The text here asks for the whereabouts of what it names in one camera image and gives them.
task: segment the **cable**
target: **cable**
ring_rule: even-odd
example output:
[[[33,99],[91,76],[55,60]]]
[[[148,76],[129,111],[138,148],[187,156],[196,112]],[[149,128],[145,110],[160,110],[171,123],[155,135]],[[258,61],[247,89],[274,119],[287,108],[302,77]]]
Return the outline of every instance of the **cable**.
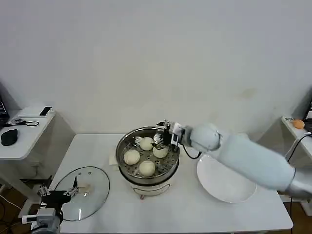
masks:
[[[17,225],[17,224],[19,224],[19,222],[18,222],[18,223],[15,223],[15,224],[12,224],[12,225],[10,225],[9,227],[7,227],[7,228],[1,230],[1,231],[0,231],[0,234],[3,233],[5,230],[7,230],[7,229],[9,229],[9,228],[12,228],[13,226],[15,226],[15,225]]]
[[[2,201],[0,201],[1,206],[3,207],[3,215],[0,218],[0,221],[3,221],[3,218],[5,217],[5,213],[6,213],[6,209],[5,209],[5,205]]]
[[[201,156],[201,152],[199,152],[198,155],[197,155],[196,157],[191,157],[191,156],[189,155],[189,153],[187,152],[185,146],[182,145],[182,147],[183,147],[185,153],[187,154],[187,156],[190,157],[191,159],[197,159],[197,158],[199,158],[199,156]]]
[[[309,136],[309,135],[311,135],[311,134],[312,134],[311,132],[307,132],[307,133],[305,133],[305,136]],[[299,139],[297,138],[296,140],[294,140],[292,146],[289,148],[289,150],[287,151],[287,153],[285,153],[285,155],[284,155],[285,158],[287,157],[287,155],[289,154],[289,152],[293,149],[293,146],[296,144],[297,140],[299,140]]]
[[[31,230],[29,230],[29,231],[27,231],[27,232],[24,232],[23,234],[32,233],[32,232],[34,232],[35,230],[38,230],[38,229],[40,229],[40,228],[47,228],[47,226],[46,226],[46,225],[41,225],[41,226],[36,227],[36,228],[34,228],[34,229],[31,229]]]
[[[24,125],[29,126],[29,127],[35,127],[39,125],[38,121],[29,121],[29,122],[25,122]]]
[[[0,220],[0,225],[8,225],[8,224],[10,224],[10,223],[8,223],[8,222],[6,222],[6,221],[4,221],[4,220]]]
[[[290,157],[289,157],[289,159],[287,160],[287,162],[289,162],[289,161],[291,160],[291,158],[292,158],[292,156],[293,156],[293,154],[294,154],[294,152],[295,152],[297,146],[298,146],[299,143],[302,141],[302,139],[305,138],[305,137],[308,137],[308,136],[310,136],[310,135],[311,135],[311,134],[305,135],[305,136],[301,137],[301,139],[297,142],[296,146],[294,147],[294,149],[293,149],[293,151],[292,151],[292,154],[290,155]]]
[[[0,197],[2,197],[6,202],[10,203],[11,205],[13,205],[13,206],[15,206],[15,207],[17,207],[17,208],[19,208],[21,210],[21,208],[19,206],[17,206],[14,203],[8,201],[7,199],[4,198],[4,196],[0,195]]]
[[[301,137],[301,139],[297,142],[296,146],[294,147],[294,149],[293,149],[293,151],[292,151],[292,154],[290,155],[289,159],[287,160],[288,163],[290,162],[290,160],[291,160],[291,158],[292,158],[292,156],[293,156],[295,150],[297,149],[297,147],[298,147],[299,143],[302,141],[302,139],[305,138],[305,137],[308,137],[308,136],[310,136],[310,135],[311,135],[311,134],[308,134],[308,135],[305,135],[305,136]],[[292,219],[292,210],[293,210],[293,198],[291,197],[290,211],[289,211],[289,215],[290,215],[291,219]]]
[[[293,198],[291,197],[291,207],[290,207],[290,211],[289,211],[289,215],[292,218],[292,207],[293,207]]]

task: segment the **black cable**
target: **black cable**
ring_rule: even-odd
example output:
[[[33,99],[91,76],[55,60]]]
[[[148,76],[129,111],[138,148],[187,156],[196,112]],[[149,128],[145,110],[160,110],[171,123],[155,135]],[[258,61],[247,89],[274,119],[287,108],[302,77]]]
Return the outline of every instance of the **black cable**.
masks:
[[[302,139],[305,138],[305,137],[308,137],[308,136],[310,136],[310,135],[311,135],[311,134],[305,135],[305,136],[301,137],[301,139],[297,142],[296,146],[294,147],[294,149],[293,149],[293,151],[292,151],[292,154],[290,155],[290,157],[289,157],[289,159],[287,160],[287,162],[289,162],[289,161],[291,160],[291,158],[292,158],[292,156],[293,156],[293,154],[294,154],[294,152],[295,152],[297,146],[298,146],[299,143],[302,141]]]
[[[17,222],[11,222],[9,225],[6,225],[7,226],[7,231],[6,233],[7,234],[14,234],[13,233],[13,230],[12,230],[12,227],[15,227],[16,225],[23,225],[21,221],[17,221]]]
[[[35,126],[39,125],[39,122],[38,121],[29,121],[29,122],[25,122],[24,125],[30,126],[30,127],[35,127]]]
[[[6,209],[5,209],[5,205],[4,205],[4,203],[3,203],[2,201],[0,201],[0,204],[1,204],[1,206],[3,207],[3,215],[2,215],[2,217],[0,218],[0,221],[3,221],[3,218],[5,217]]]
[[[0,220],[0,225],[9,225],[10,223],[9,222],[6,222],[4,220]]]
[[[199,152],[198,155],[197,155],[196,157],[191,157],[191,156],[189,155],[189,153],[187,152],[185,146],[182,145],[182,147],[183,147],[185,153],[187,154],[187,156],[190,157],[191,159],[197,159],[197,158],[199,158],[199,156],[201,156],[201,152]]]
[[[305,136],[301,137],[301,139],[297,142],[296,146],[294,147],[294,149],[293,149],[293,151],[292,151],[292,154],[290,155],[289,159],[287,160],[288,163],[290,162],[290,160],[291,160],[291,158],[292,158],[292,156],[293,156],[295,150],[297,149],[297,146],[298,146],[299,143],[302,141],[302,139],[305,138],[305,137],[308,137],[308,136],[310,136],[310,135],[311,135],[311,134],[305,135]],[[291,217],[291,219],[292,219],[292,210],[293,210],[293,198],[291,197],[291,203],[290,203],[290,209],[289,209],[289,216]]]
[[[11,228],[13,227],[13,226],[15,226],[16,224],[22,224],[21,222],[5,222],[5,221],[1,221],[1,222],[3,222],[3,224],[7,227],[6,229],[3,229],[2,231],[1,231],[1,233],[2,232],[4,232],[5,230],[6,230],[6,233],[8,233],[8,232],[11,232],[11,233],[13,233],[12,232],[12,230],[11,230]]]
[[[46,225],[42,225],[42,226],[36,227],[36,228],[34,228],[34,229],[31,229],[31,230],[29,230],[29,231],[27,231],[27,232],[24,232],[23,234],[29,234],[29,233],[31,233],[31,232],[34,232],[35,230],[40,229],[40,228],[47,228],[47,226],[46,226]]]
[[[291,207],[290,207],[290,211],[289,211],[289,215],[292,218],[292,207],[293,207],[293,198],[291,197]]]

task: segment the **white countertop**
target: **white countertop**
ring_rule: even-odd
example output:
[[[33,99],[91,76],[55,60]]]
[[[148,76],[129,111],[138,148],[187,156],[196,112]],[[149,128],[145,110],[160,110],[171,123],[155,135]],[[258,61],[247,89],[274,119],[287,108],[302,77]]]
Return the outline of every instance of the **white countertop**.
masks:
[[[76,135],[50,189],[71,170],[84,166],[103,168],[110,192],[95,214],[78,222],[64,221],[62,233],[221,233],[290,229],[293,223],[276,191],[260,186],[246,202],[230,204],[209,195],[197,179],[197,160],[181,150],[173,186],[165,193],[140,200],[109,155],[121,134]]]
[[[305,133],[307,133],[307,130],[305,129],[297,129],[292,124],[293,118],[291,117],[282,117],[282,123],[288,128],[288,130],[291,132],[291,134],[297,138],[300,139],[304,136]],[[312,137],[305,137],[300,142],[302,148],[307,153],[309,157],[312,158]]]
[[[38,121],[39,125],[35,127],[20,125],[2,128],[0,130],[0,136],[6,131],[17,129],[18,140],[10,146],[0,144],[0,160],[22,160],[26,158],[54,115],[55,113],[48,113],[46,117],[41,118],[22,118],[26,121]]]

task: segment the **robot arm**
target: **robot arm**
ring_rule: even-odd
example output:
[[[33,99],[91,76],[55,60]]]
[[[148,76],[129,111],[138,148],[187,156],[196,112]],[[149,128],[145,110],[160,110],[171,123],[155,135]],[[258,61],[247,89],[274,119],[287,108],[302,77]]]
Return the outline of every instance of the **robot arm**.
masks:
[[[45,206],[35,215],[24,215],[22,224],[31,223],[32,234],[59,234],[63,221],[62,205],[70,202],[79,192],[77,177],[71,189],[49,191],[46,185],[40,186],[39,194]]]
[[[219,150],[218,155],[211,156],[249,180],[293,197],[312,197],[311,170],[295,169],[282,155],[242,136],[223,139],[212,124],[192,128],[165,121],[158,125],[165,126],[165,130],[164,140],[157,147],[182,144],[203,153]]]

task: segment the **phone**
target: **phone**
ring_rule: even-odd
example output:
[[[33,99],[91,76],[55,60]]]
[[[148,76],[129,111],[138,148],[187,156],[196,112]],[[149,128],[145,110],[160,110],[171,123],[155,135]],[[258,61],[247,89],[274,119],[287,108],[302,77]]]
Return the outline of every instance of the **phone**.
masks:
[[[39,114],[39,116],[43,117],[43,116],[46,116],[47,113],[52,109],[51,106],[46,106],[42,111],[41,113]]]

